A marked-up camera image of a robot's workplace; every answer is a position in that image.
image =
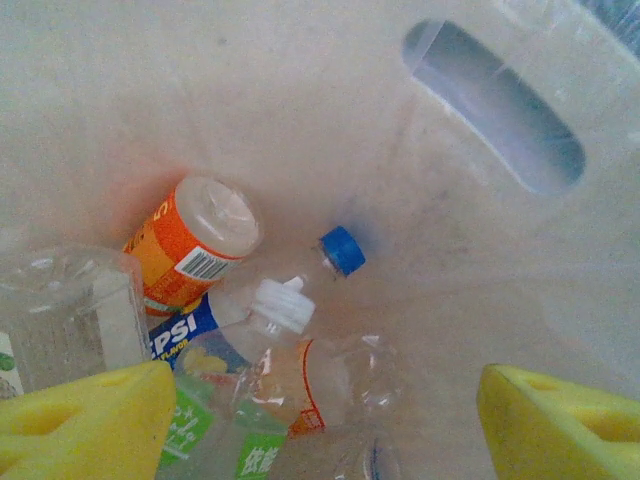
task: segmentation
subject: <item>plastic bottle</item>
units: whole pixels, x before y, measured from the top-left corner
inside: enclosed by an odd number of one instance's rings
[[[278,282],[292,279],[299,283],[300,292],[318,302],[323,294],[338,286],[366,262],[353,236],[337,226],[310,248],[283,250],[276,255],[256,257],[229,275],[220,288],[235,303],[247,309],[253,294],[264,278]]]
[[[396,447],[375,425],[348,425],[287,441],[270,480],[399,480]]]
[[[150,359],[138,261],[70,244],[0,259],[0,398]]]
[[[153,328],[149,332],[153,357],[174,367],[178,354],[194,337],[243,320],[263,278],[288,280],[288,284],[296,284],[296,288],[315,301],[313,295],[318,295],[319,290],[346,278],[364,262],[357,242],[344,227],[331,230],[313,248],[282,252],[267,257],[266,261],[260,258],[249,261],[199,301]]]
[[[142,265],[145,305],[166,319],[197,300],[262,239],[254,206],[207,173],[185,177],[124,247]]]
[[[187,348],[198,347],[196,339]],[[236,387],[236,395],[251,397],[275,418],[296,417],[292,437],[379,417],[400,394],[395,351],[377,335],[273,347]]]
[[[274,345],[292,348],[314,309],[294,288],[264,280],[248,318],[200,335],[183,350],[176,368],[178,406],[157,478],[200,479],[213,472],[220,480],[248,473],[266,478],[295,416],[276,419],[253,398],[238,395],[236,373],[259,363]]]

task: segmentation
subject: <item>blue bottle cap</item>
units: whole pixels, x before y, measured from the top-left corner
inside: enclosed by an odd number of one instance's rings
[[[327,258],[345,277],[359,269],[366,259],[358,242],[347,230],[338,226],[320,239]]]

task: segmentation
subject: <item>white plastic surface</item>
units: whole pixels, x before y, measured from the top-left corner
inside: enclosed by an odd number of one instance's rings
[[[640,63],[620,40],[637,38],[627,16],[607,26],[573,0],[0,10],[1,250],[119,247],[191,167],[255,198],[257,254],[344,224],[368,263],[331,303],[314,299],[312,328],[384,330],[405,352],[411,392],[391,430],[412,479],[494,478],[474,404],[486,363],[640,398],[626,355],[640,344]],[[523,188],[412,77],[403,41],[429,19],[481,42],[576,135],[586,162],[570,190]]]

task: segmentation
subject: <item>yellow sponge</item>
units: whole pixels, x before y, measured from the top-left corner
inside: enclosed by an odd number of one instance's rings
[[[0,478],[153,479],[174,409],[160,361],[0,400]]]
[[[640,403],[506,365],[478,413],[500,480],[640,479]]]

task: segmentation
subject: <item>green label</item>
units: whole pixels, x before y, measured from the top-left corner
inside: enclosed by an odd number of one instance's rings
[[[23,393],[9,335],[0,332],[0,400],[17,397]]]
[[[265,480],[286,436],[250,433],[238,459],[236,480]]]
[[[176,411],[164,442],[160,466],[167,466],[176,460],[187,460],[189,452],[202,439],[214,422],[212,413],[182,390],[176,390]]]

